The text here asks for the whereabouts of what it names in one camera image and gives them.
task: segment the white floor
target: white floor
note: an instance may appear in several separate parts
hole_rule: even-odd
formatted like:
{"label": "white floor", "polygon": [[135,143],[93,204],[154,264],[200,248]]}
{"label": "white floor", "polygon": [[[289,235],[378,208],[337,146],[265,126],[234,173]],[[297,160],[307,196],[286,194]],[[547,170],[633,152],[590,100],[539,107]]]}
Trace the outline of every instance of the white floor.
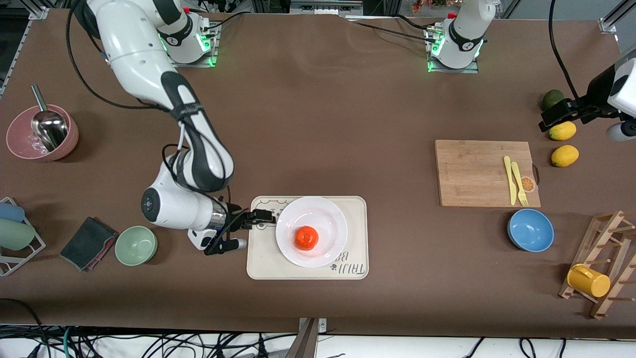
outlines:
{"label": "white floor", "polygon": [[[204,342],[216,343],[215,334],[203,335]],[[291,346],[294,337],[279,338],[265,343],[268,352],[284,350]],[[257,334],[243,334],[232,342],[234,345],[251,344],[258,340]],[[363,358],[463,358],[470,353],[477,338],[433,338],[433,337],[380,337],[380,336],[321,336],[319,338],[316,358],[363,357]],[[96,342],[96,351],[104,358],[140,358],[144,351],[155,341],[153,338],[136,338],[132,340],[116,340],[104,338]],[[562,344],[561,340],[532,340],[538,358],[557,358]],[[36,346],[31,340],[0,340],[0,357],[26,357]],[[229,358],[238,349],[224,350]],[[53,350],[54,358],[64,358],[64,354]],[[256,353],[251,348],[241,353],[239,357],[249,357],[248,353]],[[201,348],[194,351],[188,348],[178,349],[171,356],[173,358],[201,358]],[[38,357],[48,357],[46,348],[41,347]],[[153,358],[161,357],[159,350]],[[524,358],[518,339],[486,338],[480,345],[473,358]],[[622,358],[636,357],[636,342],[627,341],[593,341],[568,340],[563,358]]]}

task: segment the pink bowl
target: pink bowl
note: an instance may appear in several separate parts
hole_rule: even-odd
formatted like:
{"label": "pink bowl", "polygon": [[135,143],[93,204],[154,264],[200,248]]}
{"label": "pink bowl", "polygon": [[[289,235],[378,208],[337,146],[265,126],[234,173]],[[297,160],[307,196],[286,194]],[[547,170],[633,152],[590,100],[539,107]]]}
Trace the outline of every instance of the pink bowl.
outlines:
{"label": "pink bowl", "polygon": [[52,162],[64,158],[78,144],[80,134],[73,118],[59,106],[54,104],[47,104],[46,106],[49,110],[59,113],[64,118],[68,127],[66,138],[64,138],[59,147],[46,154],[42,154],[39,150],[33,148],[32,139],[34,135],[31,129],[31,119],[39,112],[39,107],[33,106],[15,117],[6,132],[6,146],[16,157],[36,162]]}

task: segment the metal ladle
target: metal ladle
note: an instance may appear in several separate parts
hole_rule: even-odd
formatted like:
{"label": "metal ladle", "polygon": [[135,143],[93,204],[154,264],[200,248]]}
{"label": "metal ladle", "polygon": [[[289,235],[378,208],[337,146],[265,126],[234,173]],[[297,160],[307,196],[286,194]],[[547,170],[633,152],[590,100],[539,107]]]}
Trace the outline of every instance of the metal ladle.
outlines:
{"label": "metal ladle", "polygon": [[31,85],[31,89],[40,108],[40,111],[31,119],[31,129],[33,134],[42,141],[45,148],[52,152],[62,144],[68,133],[68,128],[62,116],[46,108],[38,85]]}

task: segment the mug handle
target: mug handle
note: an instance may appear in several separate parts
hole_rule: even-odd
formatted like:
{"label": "mug handle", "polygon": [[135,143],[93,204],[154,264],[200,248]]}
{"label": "mug handle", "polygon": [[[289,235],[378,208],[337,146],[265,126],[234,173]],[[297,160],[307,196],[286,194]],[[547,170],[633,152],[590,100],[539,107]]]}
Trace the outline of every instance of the mug handle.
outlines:
{"label": "mug handle", "polygon": [[587,276],[588,278],[594,278],[594,275],[590,272],[590,270],[586,267],[583,266],[577,266],[576,271],[584,274],[585,276]]}

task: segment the yellow mug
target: yellow mug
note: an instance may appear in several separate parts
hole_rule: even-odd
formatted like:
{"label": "yellow mug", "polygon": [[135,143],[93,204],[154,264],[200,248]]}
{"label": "yellow mug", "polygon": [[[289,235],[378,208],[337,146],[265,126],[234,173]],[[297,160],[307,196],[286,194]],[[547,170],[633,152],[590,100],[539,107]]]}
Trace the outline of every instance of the yellow mug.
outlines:
{"label": "yellow mug", "polygon": [[602,297],[609,291],[609,277],[584,264],[574,265],[567,273],[567,284],[594,297]]}

